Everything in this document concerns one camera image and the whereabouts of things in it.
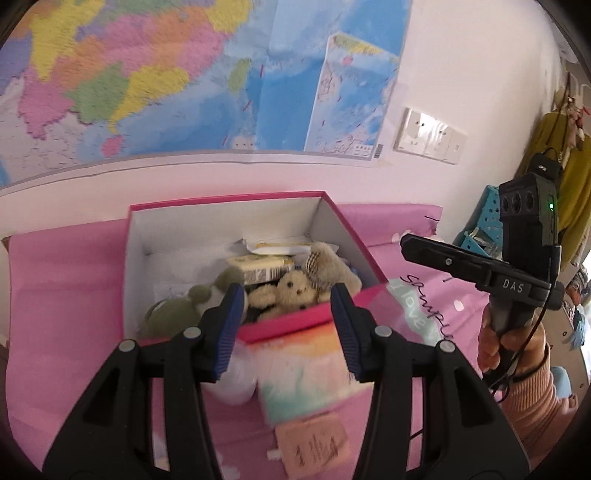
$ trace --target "teddy bear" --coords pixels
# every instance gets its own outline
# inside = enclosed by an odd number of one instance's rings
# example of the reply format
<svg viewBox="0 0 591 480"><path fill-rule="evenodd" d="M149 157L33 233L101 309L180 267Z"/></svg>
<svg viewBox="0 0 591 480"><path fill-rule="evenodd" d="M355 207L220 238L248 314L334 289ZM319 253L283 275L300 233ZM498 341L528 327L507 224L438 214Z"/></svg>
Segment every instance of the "teddy bear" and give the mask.
<svg viewBox="0 0 591 480"><path fill-rule="evenodd" d="M205 310L220 305L232 283L244 285L244 273L236 267L225 269L211 285L191 287L184 297L159 301L145 315L142 336L171 338L190 326L199 325Z"/></svg>
<svg viewBox="0 0 591 480"><path fill-rule="evenodd" d="M263 310L258 321L305 310L316 303L317 291L301 270L286 273L276 286L265 284L248 294L249 306Z"/></svg>
<svg viewBox="0 0 591 480"><path fill-rule="evenodd" d="M337 283L344 283L352 297L361 291L359 277L345 265L330 245L323 242L315 242L311 246L303 270L312 287L318 291L319 303L330 300L330 290Z"/></svg>

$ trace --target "wall switch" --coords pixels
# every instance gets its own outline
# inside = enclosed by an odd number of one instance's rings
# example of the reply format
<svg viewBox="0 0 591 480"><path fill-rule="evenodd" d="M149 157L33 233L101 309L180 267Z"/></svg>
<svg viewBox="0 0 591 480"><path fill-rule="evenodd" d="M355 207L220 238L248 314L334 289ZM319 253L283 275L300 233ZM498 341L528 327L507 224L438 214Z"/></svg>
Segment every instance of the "wall switch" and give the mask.
<svg viewBox="0 0 591 480"><path fill-rule="evenodd" d="M450 133L450 141L443 157L443 161L453 163L454 165L458 164L462 153L464 153L464 148L466 148L467 141L468 136L465 133L453 128Z"/></svg>
<svg viewBox="0 0 591 480"><path fill-rule="evenodd" d="M394 144L394 149L405 153L423 155L437 123L437 120L433 117L408 108L404 115L400 135Z"/></svg>
<svg viewBox="0 0 591 480"><path fill-rule="evenodd" d="M435 160L443 160L452 140L453 128L442 122L438 122L431 137L427 143L427 147L423 155Z"/></svg>

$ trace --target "world map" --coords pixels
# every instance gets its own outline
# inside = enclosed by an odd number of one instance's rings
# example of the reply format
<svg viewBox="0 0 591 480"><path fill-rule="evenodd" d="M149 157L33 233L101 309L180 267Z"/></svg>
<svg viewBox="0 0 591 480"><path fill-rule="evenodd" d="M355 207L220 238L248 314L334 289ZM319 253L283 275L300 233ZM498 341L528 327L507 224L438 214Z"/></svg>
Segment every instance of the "world map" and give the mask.
<svg viewBox="0 0 591 480"><path fill-rule="evenodd" d="M40 0L0 49L0 187L198 151L370 160L410 0Z"/></svg>

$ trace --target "yellow clothing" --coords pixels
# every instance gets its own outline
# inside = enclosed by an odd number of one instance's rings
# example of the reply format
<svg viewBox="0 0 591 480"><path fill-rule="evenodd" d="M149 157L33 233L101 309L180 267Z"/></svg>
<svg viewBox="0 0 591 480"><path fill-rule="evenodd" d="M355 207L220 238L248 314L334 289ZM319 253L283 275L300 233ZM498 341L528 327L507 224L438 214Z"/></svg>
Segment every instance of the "yellow clothing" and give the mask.
<svg viewBox="0 0 591 480"><path fill-rule="evenodd" d="M536 128L525 156L519 165L517 175L527 171L535 153L542 153L552 147L558 154L562 151L566 115L560 115L552 137L548 139L556 122L557 112L547 113ZM555 158L554 151L547 156ZM583 240L589 219L591 218L591 139L585 135L583 151L573 148L566 165L558 194L558 231L564 231L562 237L561 265L564 268L574 257Z"/></svg>

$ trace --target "pink bed sheet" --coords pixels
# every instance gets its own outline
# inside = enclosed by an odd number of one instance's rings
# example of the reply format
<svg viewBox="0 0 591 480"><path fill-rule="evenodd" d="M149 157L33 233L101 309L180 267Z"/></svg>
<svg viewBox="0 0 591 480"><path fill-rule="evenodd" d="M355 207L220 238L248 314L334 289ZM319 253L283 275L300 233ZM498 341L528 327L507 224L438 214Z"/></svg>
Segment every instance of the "pink bed sheet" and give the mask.
<svg viewBox="0 0 591 480"><path fill-rule="evenodd" d="M441 209L352 205L341 210L392 285L417 279L404 283L405 287L417 291L424 313L439 313L440 317L430 318L434 328L453 338L475 365L476 338L487 295L473 285L406 262L400 245L391 243L394 233L409 229L422 235L434 233ZM18 235L11 241L7 404L13 435L39 468L70 409L121 340L125 226L125 220L94 223ZM408 305L396 300L386 286L367 301L378 323L391 325L409 340L424 340L412 325ZM71 322L72 317L79 321ZM228 407L204 396L226 480L285 478L281 462L267 459L267 451L276 448L275 437L264 423L256 397L242 407ZM416 383L413 432L422 425L420 398ZM364 392L333 409L346 425L353 452L361 446L370 399L371 392ZM411 444L409 466L418 465L419 460L420 437ZM348 463L314 479L350 478L355 462L356 455L352 455Z"/></svg>

